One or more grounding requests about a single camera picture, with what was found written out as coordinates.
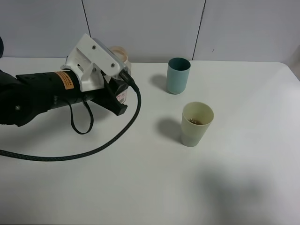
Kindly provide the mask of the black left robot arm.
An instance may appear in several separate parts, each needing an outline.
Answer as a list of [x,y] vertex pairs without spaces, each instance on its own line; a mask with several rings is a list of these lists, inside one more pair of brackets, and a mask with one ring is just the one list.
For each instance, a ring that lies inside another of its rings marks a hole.
[[59,71],[0,73],[0,123],[18,127],[37,115],[82,103],[93,117],[88,101],[119,116],[127,107],[120,95],[128,85],[120,77],[130,69],[108,47],[87,34],[79,40]]

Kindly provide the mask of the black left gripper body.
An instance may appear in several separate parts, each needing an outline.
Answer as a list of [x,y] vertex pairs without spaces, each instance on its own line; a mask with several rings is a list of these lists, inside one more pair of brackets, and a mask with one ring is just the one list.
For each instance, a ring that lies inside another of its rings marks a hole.
[[29,89],[31,96],[49,109],[65,106],[65,101],[77,104],[84,99],[99,104],[109,96],[107,88],[82,92],[76,74],[70,70],[17,75],[16,78]]

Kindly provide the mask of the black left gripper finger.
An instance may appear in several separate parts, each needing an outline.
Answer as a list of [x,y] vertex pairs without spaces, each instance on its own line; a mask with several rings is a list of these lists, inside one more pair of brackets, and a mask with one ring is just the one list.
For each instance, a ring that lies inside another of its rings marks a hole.
[[96,91],[94,103],[120,116],[127,109],[127,105],[124,104],[124,97],[122,97],[122,94],[127,92],[127,89],[128,85],[124,81],[111,78],[107,82],[104,79],[104,88]]

